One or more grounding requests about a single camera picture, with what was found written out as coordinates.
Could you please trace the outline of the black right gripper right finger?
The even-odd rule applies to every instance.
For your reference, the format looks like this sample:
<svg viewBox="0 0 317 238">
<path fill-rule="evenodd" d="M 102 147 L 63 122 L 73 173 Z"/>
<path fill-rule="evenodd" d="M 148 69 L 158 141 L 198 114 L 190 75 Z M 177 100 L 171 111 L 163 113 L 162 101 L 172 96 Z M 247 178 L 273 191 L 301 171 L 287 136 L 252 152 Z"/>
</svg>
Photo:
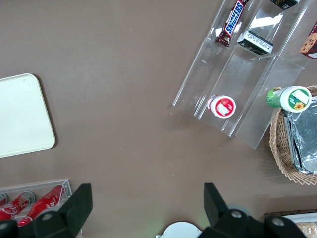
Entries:
<svg viewBox="0 0 317 238">
<path fill-rule="evenodd" d="M 201 238 L 304 238 L 291 220 L 271 216 L 259 222 L 239 209 L 230 209 L 214 183 L 204 184 L 204 209 L 210 226 Z"/>
</svg>

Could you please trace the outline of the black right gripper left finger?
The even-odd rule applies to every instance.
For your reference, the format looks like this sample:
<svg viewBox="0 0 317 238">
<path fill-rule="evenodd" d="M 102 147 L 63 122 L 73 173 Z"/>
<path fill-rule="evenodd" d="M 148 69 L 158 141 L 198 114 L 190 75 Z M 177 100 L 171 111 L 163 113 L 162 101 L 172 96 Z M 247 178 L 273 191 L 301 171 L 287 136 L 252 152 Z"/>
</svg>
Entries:
<svg viewBox="0 0 317 238">
<path fill-rule="evenodd" d="M 31 223 L 18 227 L 15 220 L 0 223 L 2 238 L 74 238 L 85 224 L 93 208 L 92 187 L 81 184 L 59 208 L 39 215 Z"/>
</svg>

